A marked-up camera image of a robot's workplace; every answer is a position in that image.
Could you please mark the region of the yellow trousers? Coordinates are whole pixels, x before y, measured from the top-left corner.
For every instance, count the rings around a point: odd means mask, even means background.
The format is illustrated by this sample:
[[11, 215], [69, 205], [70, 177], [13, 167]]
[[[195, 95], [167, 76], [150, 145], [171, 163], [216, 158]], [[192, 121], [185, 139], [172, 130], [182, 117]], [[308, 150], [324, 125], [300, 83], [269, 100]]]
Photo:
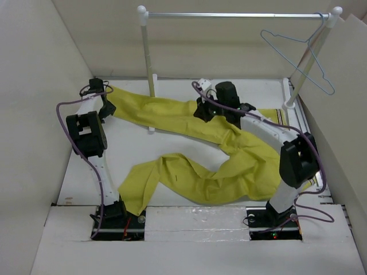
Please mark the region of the yellow trousers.
[[188, 200], [208, 205], [232, 203], [242, 197], [259, 201], [274, 195], [280, 183], [279, 154], [224, 117], [204, 122], [194, 117], [195, 101], [139, 95], [119, 88], [108, 99], [116, 106], [114, 116], [118, 119], [214, 143], [229, 157], [217, 171], [181, 153], [134, 165], [118, 188], [130, 213], [139, 215], [146, 208], [159, 183]]

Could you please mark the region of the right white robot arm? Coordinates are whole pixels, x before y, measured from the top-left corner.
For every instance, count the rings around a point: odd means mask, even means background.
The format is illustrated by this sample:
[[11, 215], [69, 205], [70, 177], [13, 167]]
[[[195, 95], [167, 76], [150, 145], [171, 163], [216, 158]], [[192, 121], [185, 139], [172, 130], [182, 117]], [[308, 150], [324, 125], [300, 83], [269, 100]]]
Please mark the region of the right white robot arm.
[[266, 204], [265, 219], [277, 226], [290, 217], [294, 200], [302, 187], [319, 171], [316, 145], [308, 132], [297, 133], [285, 125], [271, 122], [253, 105], [241, 103], [235, 85], [224, 81], [212, 87], [209, 80], [193, 81], [199, 93], [194, 117], [204, 122], [222, 116], [237, 128], [255, 135], [280, 156], [280, 185]]

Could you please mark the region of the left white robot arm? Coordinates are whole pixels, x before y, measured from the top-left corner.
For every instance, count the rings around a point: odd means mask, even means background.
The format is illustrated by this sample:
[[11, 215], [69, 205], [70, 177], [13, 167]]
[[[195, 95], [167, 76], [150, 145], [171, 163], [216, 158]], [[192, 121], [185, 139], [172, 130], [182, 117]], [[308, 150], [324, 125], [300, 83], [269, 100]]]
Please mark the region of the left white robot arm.
[[108, 148], [104, 119], [113, 115], [116, 106], [107, 99], [113, 89], [107, 81], [92, 78], [79, 95], [83, 100], [78, 112], [66, 117], [67, 133], [74, 152], [87, 162], [95, 174], [101, 205], [91, 218], [99, 228], [117, 229], [128, 222], [128, 214], [107, 166]]

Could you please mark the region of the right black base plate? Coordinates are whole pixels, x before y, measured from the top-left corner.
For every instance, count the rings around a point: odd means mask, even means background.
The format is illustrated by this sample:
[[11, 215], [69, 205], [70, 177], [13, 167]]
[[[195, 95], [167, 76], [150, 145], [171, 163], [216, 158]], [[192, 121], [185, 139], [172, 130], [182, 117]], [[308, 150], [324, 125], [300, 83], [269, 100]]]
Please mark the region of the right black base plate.
[[265, 207], [247, 207], [243, 224], [249, 228], [251, 241], [278, 241], [278, 240], [302, 240], [299, 225], [290, 219], [291, 214], [296, 214], [291, 209], [277, 220], [270, 217]]

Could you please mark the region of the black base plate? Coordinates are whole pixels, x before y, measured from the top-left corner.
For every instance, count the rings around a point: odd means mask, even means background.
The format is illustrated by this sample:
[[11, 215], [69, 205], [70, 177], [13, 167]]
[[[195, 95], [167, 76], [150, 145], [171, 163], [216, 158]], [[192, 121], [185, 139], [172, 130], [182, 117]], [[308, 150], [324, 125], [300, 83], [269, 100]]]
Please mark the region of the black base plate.
[[290, 219], [291, 214], [296, 214], [291, 209], [277, 220], [270, 217], [265, 207], [247, 207], [243, 224], [249, 228], [251, 241], [278, 241], [278, 240], [302, 240], [299, 225]]
[[94, 241], [143, 241], [145, 237], [146, 211], [139, 216], [127, 213], [103, 218], [100, 230], [92, 239]]

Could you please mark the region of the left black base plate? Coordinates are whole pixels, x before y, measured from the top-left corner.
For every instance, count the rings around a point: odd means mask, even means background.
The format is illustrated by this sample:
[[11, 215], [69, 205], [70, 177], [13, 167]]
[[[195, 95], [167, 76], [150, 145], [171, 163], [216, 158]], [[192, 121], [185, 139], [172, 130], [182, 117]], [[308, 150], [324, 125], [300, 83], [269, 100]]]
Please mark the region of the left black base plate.
[[145, 237], [146, 211], [139, 216], [127, 213], [103, 218], [100, 230], [92, 239], [94, 241], [143, 241]]

